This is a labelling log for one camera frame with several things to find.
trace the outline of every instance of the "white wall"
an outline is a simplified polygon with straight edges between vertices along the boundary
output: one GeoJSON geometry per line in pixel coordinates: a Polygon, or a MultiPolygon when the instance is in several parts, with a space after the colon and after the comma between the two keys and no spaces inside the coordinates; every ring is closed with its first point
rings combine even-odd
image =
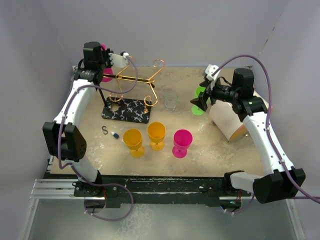
{"type": "Polygon", "coordinates": [[[289,0],[41,1],[73,64],[85,42],[98,41],[138,65],[205,66],[258,56],[289,0]]]}
{"type": "Polygon", "coordinates": [[[39,1],[0,1],[0,239],[18,239],[49,157],[42,125],[62,107],[70,77],[39,1]]]}
{"type": "MultiPolygon", "coordinates": [[[[320,196],[320,1],[291,0],[259,59],[271,78],[274,130],[295,166],[304,169],[303,188],[320,196]]],[[[255,87],[266,98],[265,77],[253,69],[255,87]]],[[[307,239],[319,239],[320,205],[297,205],[307,239]]]]}

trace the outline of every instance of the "cup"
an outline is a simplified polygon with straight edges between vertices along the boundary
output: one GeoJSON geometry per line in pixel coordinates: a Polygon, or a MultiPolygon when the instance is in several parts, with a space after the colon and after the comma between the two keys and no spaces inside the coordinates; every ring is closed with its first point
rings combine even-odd
{"type": "Polygon", "coordinates": [[[184,158],[187,155],[187,149],[190,147],[192,140],[192,134],[188,130],[180,129],[176,131],[173,136],[173,155],[178,159],[184,158]]]}
{"type": "Polygon", "coordinates": [[[148,135],[150,138],[150,148],[154,151],[160,151],[165,147],[166,128],[161,122],[153,122],[148,126],[148,135]]]}
{"type": "MultiPolygon", "coordinates": [[[[195,90],[195,98],[197,98],[198,96],[199,96],[199,94],[201,93],[201,92],[204,92],[206,90],[206,88],[205,87],[203,87],[203,86],[198,86],[197,88],[196,88],[196,90],[195,90]]],[[[203,115],[205,112],[204,111],[202,111],[199,107],[197,107],[196,105],[193,105],[192,106],[192,108],[191,108],[191,112],[194,114],[194,115],[196,115],[196,116],[201,116],[201,115],[203,115]]]]}
{"type": "Polygon", "coordinates": [[[171,89],[166,91],[164,95],[164,104],[167,111],[173,112],[178,104],[178,94],[171,89]]]}
{"type": "Polygon", "coordinates": [[[139,158],[145,153],[145,148],[142,146],[142,134],[138,129],[129,129],[123,135],[123,141],[130,149],[132,157],[139,158]]]}

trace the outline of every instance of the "orange cup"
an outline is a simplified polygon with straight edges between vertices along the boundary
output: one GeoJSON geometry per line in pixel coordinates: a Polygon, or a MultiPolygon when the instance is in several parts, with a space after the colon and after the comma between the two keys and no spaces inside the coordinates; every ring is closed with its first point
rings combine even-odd
{"type": "Polygon", "coordinates": [[[166,128],[161,122],[153,122],[148,126],[148,135],[150,138],[150,148],[154,151],[160,151],[165,147],[166,128]]]}
{"type": "Polygon", "coordinates": [[[142,146],[142,134],[138,129],[129,129],[123,135],[123,141],[130,149],[132,157],[139,158],[145,153],[145,148],[142,146]]]}

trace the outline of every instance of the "wooden tabletop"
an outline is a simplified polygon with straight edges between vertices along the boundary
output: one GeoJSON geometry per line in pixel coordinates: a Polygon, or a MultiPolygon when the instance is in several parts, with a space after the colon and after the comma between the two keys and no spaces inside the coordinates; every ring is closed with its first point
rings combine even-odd
{"type": "MultiPolygon", "coordinates": [[[[203,81],[203,71],[204,67],[165,67],[155,76],[154,90],[159,102],[151,109],[149,123],[161,122],[166,128],[165,146],[161,151],[153,151],[149,147],[148,124],[103,119],[104,103],[97,91],[88,103],[79,126],[87,142],[86,155],[93,166],[103,175],[222,177],[226,172],[237,170],[263,175],[262,161],[250,136],[227,143],[218,127],[212,124],[210,106],[202,116],[191,112],[193,105],[190,100],[203,81]],[[169,89],[178,93],[174,112],[168,112],[165,107],[165,92],[169,89]],[[109,134],[103,134],[102,126],[106,126],[109,134]],[[132,157],[123,142],[124,133],[133,128],[140,130],[143,137],[145,153],[140,158],[132,157]],[[173,135],[179,129],[187,129],[193,135],[188,153],[181,159],[172,154],[173,135]],[[110,132],[119,134],[119,139],[110,132]]],[[[153,67],[138,68],[140,78],[149,78],[154,72],[153,67]]],[[[134,76],[134,73],[133,69],[128,69],[124,75],[134,76]]],[[[220,76],[231,82],[233,69],[223,69],[220,76]]],[[[122,90],[126,90],[133,82],[121,80],[120,84],[122,90]]],[[[116,80],[101,86],[118,90],[116,80]]],[[[143,100],[146,95],[152,95],[150,87],[146,83],[138,83],[124,97],[143,100]]],[[[73,171],[69,167],[60,170],[57,159],[54,159],[51,174],[73,174],[73,171]]]]}

